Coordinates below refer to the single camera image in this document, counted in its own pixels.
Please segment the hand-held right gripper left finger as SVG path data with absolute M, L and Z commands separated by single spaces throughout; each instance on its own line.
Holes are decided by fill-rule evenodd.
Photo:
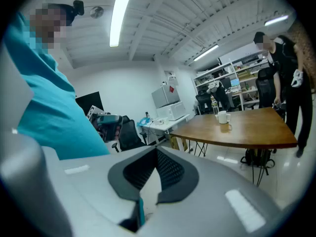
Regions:
M 151 147 L 59 160 L 53 148 L 43 147 L 48 175 L 68 216 L 71 237 L 154 237 L 148 225 L 136 233 L 120 226 L 123 220 L 131 218 L 136 203 L 121 199 L 108 181 L 114 164 L 148 149 Z

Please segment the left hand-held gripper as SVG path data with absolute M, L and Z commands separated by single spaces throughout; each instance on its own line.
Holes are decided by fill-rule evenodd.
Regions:
M 123 117 L 112 115 L 92 106 L 86 116 L 104 142 L 115 141 L 115 127 L 123 123 Z

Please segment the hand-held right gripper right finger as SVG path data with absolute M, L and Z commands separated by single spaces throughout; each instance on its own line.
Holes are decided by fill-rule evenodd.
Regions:
M 159 203 L 138 237 L 264 237 L 281 214 L 271 197 L 231 168 L 171 148 L 199 175 L 182 201 Z

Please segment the white mug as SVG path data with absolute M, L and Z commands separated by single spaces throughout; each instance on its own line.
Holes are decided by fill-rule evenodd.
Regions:
M 220 124 L 227 124 L 231 121 L 231 114 L 227 111 L 220 111 L 215 115 L 215 117 Z

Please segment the black flat panel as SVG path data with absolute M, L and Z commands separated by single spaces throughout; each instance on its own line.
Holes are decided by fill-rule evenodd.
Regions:
M 84 95 L 82 97 L 77 97 L 76 103 L 83 109 L 85 115 L 88 114 L 92 106 L 95 106 L 102 111 L 104 110 L 99 91 Z

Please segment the white desk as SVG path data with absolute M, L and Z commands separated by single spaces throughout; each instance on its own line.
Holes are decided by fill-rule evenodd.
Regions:
M 187 114 L 175 121 L 169 121 L 168 123 L 164 123 L 164 124 L 155 124 L 154 122 L 151 121 L 150 123 L 142 126 L 142 128 L 149 134 L 153 135 L 156 145 L 159 145 L 162 142 L 164 142 L 166 138 L 160 141 L 157 135 L 157 131 L 163 132 L 164 135 L 169 135 L 169 132 L 173 130 L 173 128 L 177 128 L 179 124 L 182 124 L 183 122 L 187 122 L 189 116 L 190 115 Z

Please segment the person's teal shirt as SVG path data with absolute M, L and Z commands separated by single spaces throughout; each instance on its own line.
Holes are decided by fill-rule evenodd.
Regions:
M 60 160 L 108 155 L 106 144 L 76 103 L 73 86 L 22 13 L 13 16 L 3 40 L 34 93 L 18 132 L 53 148 Z

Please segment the white microwave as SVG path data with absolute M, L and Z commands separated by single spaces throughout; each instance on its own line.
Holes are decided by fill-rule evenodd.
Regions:
M 176 121 L 186 115 L 185 106 L 182 101 L 170 104 L 157 109 L 159 118 L 167 118 L 169 121 Z

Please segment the black backpack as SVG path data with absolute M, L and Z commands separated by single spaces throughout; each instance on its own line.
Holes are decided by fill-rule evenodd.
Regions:
M 241 163 L 247 164 L 248 166 L 260 167 L 265 164 L 266 168 L 273 168 L 275 161 L 271 159 L 272 150 L 262 149 L 247 149 L 245 155 L 240 159 Z

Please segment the wooden table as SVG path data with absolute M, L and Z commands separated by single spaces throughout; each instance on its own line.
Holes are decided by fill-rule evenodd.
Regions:
M 170 135 L 176 138 L 179 150 L 182 141 L 188 143 L 188 151 L 201 156 L 219 149 L 232 148 L 277 150 L 297 146 L 297 140 L 277 112 L 269 108 L 231 112 L 231 121 L 220 124 L 215 115 L 195 116 Z M 268 172 L 265 164 L 260 167 L 259 176 L 252 182 L 259 186 Z

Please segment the long ceiling light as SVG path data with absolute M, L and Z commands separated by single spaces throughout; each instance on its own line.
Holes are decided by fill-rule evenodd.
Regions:
M 118 47 L 119 45 L 120 32 L 128 3 L 129 0 L 115 0 L 110 27 L 110 47 Z
M 202 57 L 206 56 L 207 54 L 213 52 L 214 50 L 216 50 L 219 47 L 219 45 L 214 45 L 213 47 L 211 47 L 210 49 L 208 49 L 207 51 L 203 52 L 202 54 L 200 54 L 199 56 L 197 56 L 196 58 L 194 58 L 194 61 L 197 61 L 199 59 L 201 59 Z
M 272 24 L 275 24 L 278 22 L 285 21 L 287 19 L 288 19 L 288 15 L 283 15 L 283 16 L 277 17 L 275 19 L 271 19 L 271 20 L 266 21 L 264 26 L 269 26 L 269 25 L 272 25 Z

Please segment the black office chair with cloth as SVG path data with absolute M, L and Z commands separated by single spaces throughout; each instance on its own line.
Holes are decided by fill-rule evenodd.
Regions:
M 208 85 L 207 93 L 212 95 L 217 102 L 221 103 L 223 110 L 229 111 L 231 105 L 225 88 L 219 80 L 215 80 Z

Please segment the round ceiling fixture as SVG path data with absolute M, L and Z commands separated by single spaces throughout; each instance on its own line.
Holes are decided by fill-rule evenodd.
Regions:
M 94 6 L 90 10 L 90 17 L 93 19 L 98 19 L 104 14 L 104 9 L 101 6 Z

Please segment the black mesh office chair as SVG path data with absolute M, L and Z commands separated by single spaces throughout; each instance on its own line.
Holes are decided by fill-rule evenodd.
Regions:
M 272 107 L 274 104 L 280 104 L 280 102 L 275 102 L 276 90 L 273 71 L 271 68 L 259 70 L 256 79 L 256 86 L 259 93 L 259 109 Z

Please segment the white storage shelf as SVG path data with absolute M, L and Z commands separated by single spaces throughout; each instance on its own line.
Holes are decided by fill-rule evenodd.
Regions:
M 236 108 L 240 110 L 253 109 L 259 104 L 259 93 L 256 86 L 258 72 L 268 67 L 264 54 L 256 53 L 227 63 L 216 65 L 214 68 L 197 73 L 193 85 L 197 93 L 207 90 L 208 85 L 219 80 L 224 84 L 227 94 L 231 96 Z M 231 88 L 231 80 L 239 79 L 240 87 Z

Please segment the white wall poster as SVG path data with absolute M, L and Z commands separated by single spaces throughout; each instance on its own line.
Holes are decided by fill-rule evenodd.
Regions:
M 166 77 L 166 84 L 177 86 L 178 80 L 176 74 L 173 71 L 164 71 Z

